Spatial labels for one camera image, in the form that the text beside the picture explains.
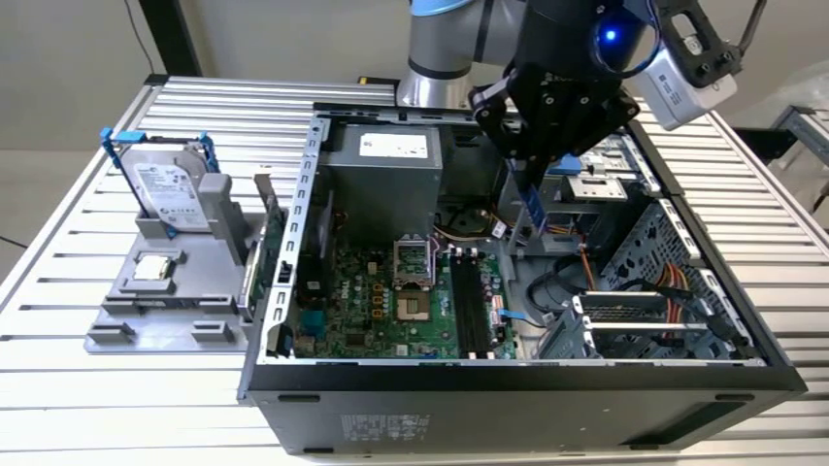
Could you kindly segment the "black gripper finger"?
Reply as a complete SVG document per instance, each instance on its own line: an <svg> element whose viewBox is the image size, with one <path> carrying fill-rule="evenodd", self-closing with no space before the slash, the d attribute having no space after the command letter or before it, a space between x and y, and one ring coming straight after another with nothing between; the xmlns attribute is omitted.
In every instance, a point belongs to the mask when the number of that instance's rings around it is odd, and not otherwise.
<svg viewBox="0 0 829 466"><path fill-rule="evenodd" d="M495 82L470 90L474 120L511 168L527 168L533 157L533 129L518 111L510 112L514 82Z"/></svg>
<svg viewBox="0 0 829 466"><path fill-rule="evenodd" d="M606 99L579 97L551 120L535 161L546 166L565 155L581 156L638 115L639 107L627 94Z"/></svg>

